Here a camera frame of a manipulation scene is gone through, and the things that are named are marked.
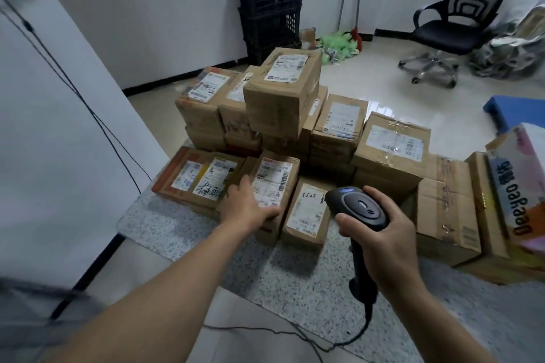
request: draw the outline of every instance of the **granite tabletop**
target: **granite tabletop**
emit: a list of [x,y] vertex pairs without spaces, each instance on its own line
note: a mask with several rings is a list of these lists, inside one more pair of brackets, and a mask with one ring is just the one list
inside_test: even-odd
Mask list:
[[[148,187],[117,229],[170,260],[179,259],[217,225]],[[236,253],[222,287],[330,342],[364,325],[364,308],[348,289],[354,275],[349,241],[332,220],[321,254],[250,238]],[[446,265],[420,259],[428,289],[501,362],[545,362],[545,284],[498,287]],[[422,361],[390,304],[379,295],[364,336],[346,350],[377,362]]]

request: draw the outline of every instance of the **black handheld scanner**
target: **black handheld scanner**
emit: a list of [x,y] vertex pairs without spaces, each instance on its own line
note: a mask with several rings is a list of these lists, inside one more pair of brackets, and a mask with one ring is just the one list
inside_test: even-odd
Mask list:
[[[388,215],[378,202],[356,187],[342,187],[327,192],[325,203],[333,215],[350,215],[373,231],[381,231],[390,223]],[[377,301],[377,284],[367,272],[361,245],[353,239],[351,244],[355,277],[350,280],[350,291],[358,301],[372,305]]]

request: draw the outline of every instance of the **tiled floor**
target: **tiled floor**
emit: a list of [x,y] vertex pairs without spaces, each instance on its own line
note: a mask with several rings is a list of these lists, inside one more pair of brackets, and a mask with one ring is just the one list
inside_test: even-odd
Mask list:
[[[367,99],[371,110],[394,115],[432,128],[431,152],[465,159],[484,150],[494,137],[490,118],[482,105],[494,94],[545,98],[543,82],[527,80],[509,83],[472,76],[462,68],[455,89],[437,82],[411,85],[409,71],[397,68],[400,58],[422,48],[396,39],[376,38],[365,43],[364,51],[342,64],[322,69],[321,83],[330,93]],[[173,84],[129,100],[169,157],[187,138],[185,124],[174,99],[185,83]],[[91,284],[88,292],[105,304],[112,304],[167,267],[169,261],[126,241]],[[211,325],[247,325],[289,330],[292,327],[276,315],[221,288],[216,292],[206,319]],[[192,363],[224,362],[314,362],[312,348],[294,336],[269,332],[214,332],[201,330],[189,359]],[[327,362],[361,362],[343,350],[324,355]]]

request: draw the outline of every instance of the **chair armrest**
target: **chair armrest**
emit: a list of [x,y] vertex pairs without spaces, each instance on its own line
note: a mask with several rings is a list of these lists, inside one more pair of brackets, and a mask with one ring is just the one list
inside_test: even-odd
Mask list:
[[437,13],[439,13],[441,15],[441,19],[445,20],[445,17],[444,17],[444,14],[443,14],[443,1],[433,3],[433,4],[429,5],[429,6],[421,7],[416,12],[414,12],[414,15],[412,16],[412,22],[414,23],[414,28],[415,29],[418,29],[420,27],[420,24],[418,23],[420,13],[422,13],[423,11],[425,11],[427,9],[436,10]]

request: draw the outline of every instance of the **black mesh office chair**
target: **black mesh office chair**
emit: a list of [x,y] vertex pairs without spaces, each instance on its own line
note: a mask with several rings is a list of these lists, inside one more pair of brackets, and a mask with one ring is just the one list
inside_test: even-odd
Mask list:
[[[446,60],[441,58],[442,53],[467,55],[473,49],[480,48],[490,37],[487,27],[496,17],[501,2],[503,0],[442,0],[418,9],[412,17],[416,29],[411,34],[411,40],[437,51],[403,59],[399,62],[399,67],[412,61],[423,62],[425,65],[422,71],[417,77],[412,78],[412,83],[417,84],[426,75],[426,72],[439,66],[451,77],[448,86],[453,88],[458,81],[458,64],[448,64]],[[432,20],[420,26],[420,13],[426,9],[437,10],[441,19]],[[475,22],[475,25],[467,26],[449,22],[450,16],[470,18]]]

